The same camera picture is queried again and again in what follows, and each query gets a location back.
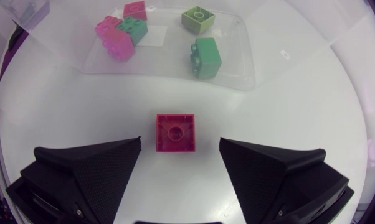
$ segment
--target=black mesh material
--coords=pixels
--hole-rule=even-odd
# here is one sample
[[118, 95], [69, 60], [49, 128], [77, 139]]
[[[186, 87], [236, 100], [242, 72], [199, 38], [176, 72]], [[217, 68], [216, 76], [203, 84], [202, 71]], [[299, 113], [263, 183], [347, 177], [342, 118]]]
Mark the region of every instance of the black mesh material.
[[135, 142], [75, 164], [77, 183], [100, 223], [113, 223], [139, 153]]
[[141, 151], [140, 138], [75, 147], [34, 150], [37, 161], [74, 176], [101, 224], [112, 224]]
[[248, 224], [260, 223], [285, 176], [282, 162], [221, 139], [219, 149]]

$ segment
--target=dark green lego brick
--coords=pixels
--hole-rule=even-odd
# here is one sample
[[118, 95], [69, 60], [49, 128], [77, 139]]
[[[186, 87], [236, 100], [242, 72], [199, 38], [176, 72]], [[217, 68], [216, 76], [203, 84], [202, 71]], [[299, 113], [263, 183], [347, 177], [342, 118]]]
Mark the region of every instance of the dark green lego brick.
[[191, 50], [193, 73], [200, 79], [214, 78], [222, 64], [214, 38], [196, 38]]
[[182, 24], [195, 34], [201, 34], [214, 24], [215, 15], [200, 6], [182, 13]]
[[147, 34], [148, 25], [146, 21], [143, 21], [141, 19], [127, 17], [121, 24], [117, 26], [117, 29], [128, 33], [132, 39], [133, 45], [136, 46], [139, 41]]

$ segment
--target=pink transparent lego brick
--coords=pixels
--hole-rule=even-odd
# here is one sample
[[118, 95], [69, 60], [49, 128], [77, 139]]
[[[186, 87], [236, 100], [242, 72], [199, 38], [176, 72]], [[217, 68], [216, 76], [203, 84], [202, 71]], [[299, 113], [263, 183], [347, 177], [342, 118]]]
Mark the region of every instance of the pink transparent lego brick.
[[105, 19], [99, 22], [95, 27], [95, 32], [99, 38], [103, 38], [108, 30], [116, 29], [117, 25], [122, 23], [122, 19], [115, 18], [112, 16], [106, 16]]
[[147, 21], [145, 1], [138, 1], [124, 5], [124, 19], [128, 16]]
[[194, 115], [158, 114], [156, 143], [158, 152], [194, 152]]
[[128, 60], [135, 53], [131, 37], [119, 29], [108, 30], [103, 36], [102, 44], [107, 48], [107, 52], [118, 60]]

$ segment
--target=white table surface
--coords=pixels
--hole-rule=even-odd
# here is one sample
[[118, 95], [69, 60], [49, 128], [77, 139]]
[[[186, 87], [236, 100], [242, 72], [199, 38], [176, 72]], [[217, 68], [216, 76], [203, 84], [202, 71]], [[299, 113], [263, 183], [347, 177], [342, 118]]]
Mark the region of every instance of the white table surface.
[[[195, 114], [196, 152], [157, 153], [156, 115]], [[366, 174], [358, 97], [331, 49], [254, 91], [141, 75], [87, 75], [28, 37], [0, 82], [0, 135], [9, 180], [37, 146], [65, 148], [142, 136], [115, 223], [245, 223], [219, 138], [327, 151], [355, 191], [334, 223], [349, 223]]]

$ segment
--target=lego stud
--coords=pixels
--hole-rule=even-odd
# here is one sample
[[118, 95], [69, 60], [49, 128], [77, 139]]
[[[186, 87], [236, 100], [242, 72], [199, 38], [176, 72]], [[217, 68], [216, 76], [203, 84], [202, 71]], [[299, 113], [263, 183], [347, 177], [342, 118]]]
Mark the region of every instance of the lego stud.
[[130, 11], [131, 12], [135, 12], [135, 11], [137, 11], [139, 9], [139, 6], [132, 6], [132, 7], [130, 7]]
[[193, 16], [194, 16], [199, 22], [203, 22], [203, 21], [204, 21], [204, 13], [202, 13], [202, 12], [195, 12], [195, 13], [193, 13]]
[[180, 127], [174, 126], [168, 130], [168, 137], [172, 141], [179, 141], [183, 138], [183, 130]]
[[199, 57], [194, 57], [193, 58], [193, 64], [195, 67], [200, 66], [200, 58]]
[[197, 45], [192, 44], [191, 49], [192, 49], [192, 53], [194, 53], [197, 50]]
[[202, 13], [202, 12], [195, 12], [195, 13], [193, 13], [193, 16], [196, 17], [196, 18], [198, 18], [198, 19], [202, 19], [202, 18], [204, 18], [204, 13]]

